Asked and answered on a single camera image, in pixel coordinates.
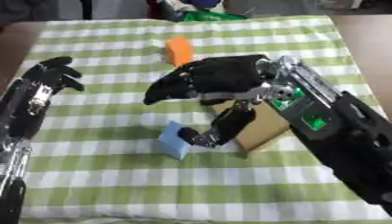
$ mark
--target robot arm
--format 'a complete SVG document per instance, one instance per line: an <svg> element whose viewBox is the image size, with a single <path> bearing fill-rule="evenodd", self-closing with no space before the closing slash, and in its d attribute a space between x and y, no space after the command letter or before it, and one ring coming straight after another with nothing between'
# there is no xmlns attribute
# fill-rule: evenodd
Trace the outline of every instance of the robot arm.
<svg viewBox="0 0 392 224"><path fill-rule="evenodd" d="M23 181L31 148L50 99L63 88L83 91L81 74L69 57L42 61L15 80L0 101L0 220L18 223L25 196Z"/></svg>
<svg viewBox="0 0 392 224"><path fill-rule="evenodd" d="M263 55L204 59L154 83L144 102L199 97L204 105L235 100L205 133L183 128L189 144L223 145L256 118L251 105L268 103L297 138L367 203L392 216L392 126L348 92L339 92L297 58Z"/></svg>

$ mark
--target cardboard box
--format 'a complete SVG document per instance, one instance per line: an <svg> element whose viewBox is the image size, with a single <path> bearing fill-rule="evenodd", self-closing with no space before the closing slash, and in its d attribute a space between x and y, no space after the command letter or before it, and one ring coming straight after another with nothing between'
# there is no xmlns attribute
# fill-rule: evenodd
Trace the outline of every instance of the cardboard box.
<svg viewBox="0 0 392 224"><path fill-rule="evenodd" d="M214 105L213 110L219 114L233 106L233 101ZM262 103L254 106L256 119L237 136L237 141L247 154L260 145L281 135L289 129L289 124L268 104Z"/></svg>

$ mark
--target green checkered tablecloth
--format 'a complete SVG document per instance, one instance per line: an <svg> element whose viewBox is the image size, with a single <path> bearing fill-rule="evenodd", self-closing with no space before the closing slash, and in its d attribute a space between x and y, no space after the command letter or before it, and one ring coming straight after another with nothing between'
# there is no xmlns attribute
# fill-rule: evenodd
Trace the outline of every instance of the green checkered tablecloth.
<svg viewBox="0 0 392 224"><path fill-rule="evenodd" d="M290 132L248 159L239 156L235 143L194 147L184 161L161 154L156 139L170 120L198 129L212 120L196 100L142 103L147 87L174 68L165 63L163 50L165 40L179 34L190 39L196 59L300 56L338 89L382 113L328 17L51 22L20 73L40 60L69 55L84 73L86 91L67 90L52 99L34 138L25 223L390 221L342 185Z"/></svg>

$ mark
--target blue sponge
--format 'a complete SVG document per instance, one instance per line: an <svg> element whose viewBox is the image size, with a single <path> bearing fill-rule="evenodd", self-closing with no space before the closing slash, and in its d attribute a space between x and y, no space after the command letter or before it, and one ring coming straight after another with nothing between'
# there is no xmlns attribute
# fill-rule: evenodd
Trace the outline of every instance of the blue sponge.
<svg viewBox="0 0 392 224"><path fill-rule="evenodd" d="M177 122L170 122L159 136L159 145L164 153L182 160L188 153L191 145L178 136L182 125Z"/></svg>

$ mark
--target orange sponge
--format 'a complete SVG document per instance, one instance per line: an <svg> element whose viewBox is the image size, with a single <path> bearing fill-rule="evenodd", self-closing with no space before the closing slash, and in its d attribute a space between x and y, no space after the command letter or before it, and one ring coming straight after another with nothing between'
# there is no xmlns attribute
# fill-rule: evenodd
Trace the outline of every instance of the orange sponge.
<svg viewBox="0 0 392 224"><path fill-rule="evenodd" d="M179 67L193 59L193 49L184 36L177 36L166 40L166 56L171 63Z"/></svg>

